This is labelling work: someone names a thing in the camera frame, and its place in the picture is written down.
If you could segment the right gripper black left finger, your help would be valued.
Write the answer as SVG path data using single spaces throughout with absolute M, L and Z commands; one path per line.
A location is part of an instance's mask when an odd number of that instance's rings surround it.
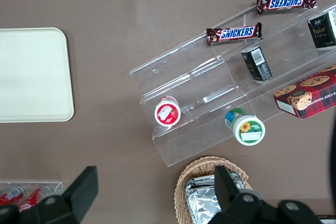
M 52 193 L 20 214 L 20 223 L 81 223 L 99 192 L 96 166 L 86 167 L 62 193 Z

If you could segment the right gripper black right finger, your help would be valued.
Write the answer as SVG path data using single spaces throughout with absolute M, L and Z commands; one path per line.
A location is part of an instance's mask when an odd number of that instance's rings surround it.
M 238 189 L 225 166 L 216 166 L 215 195 L 221 211 L 210 223 L 278 223 L 277 208 L 267 204 L 257 193 Z

